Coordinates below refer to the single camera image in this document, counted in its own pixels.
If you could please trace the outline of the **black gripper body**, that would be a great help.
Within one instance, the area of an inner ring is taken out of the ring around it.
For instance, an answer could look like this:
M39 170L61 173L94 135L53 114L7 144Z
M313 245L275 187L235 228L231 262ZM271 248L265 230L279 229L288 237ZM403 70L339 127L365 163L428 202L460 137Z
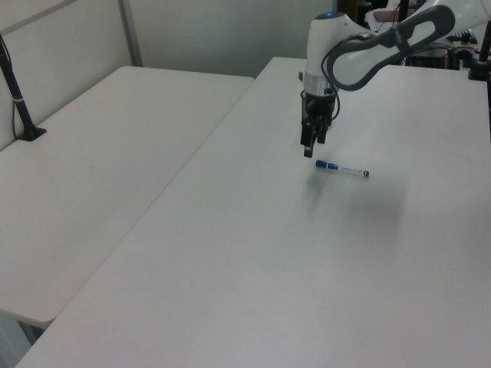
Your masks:
M328 116L328 127L332 125L339 114L339 95L336 90L328 88L326 95L317 96L301 92L302 99L302 119L317 119L320 116Z

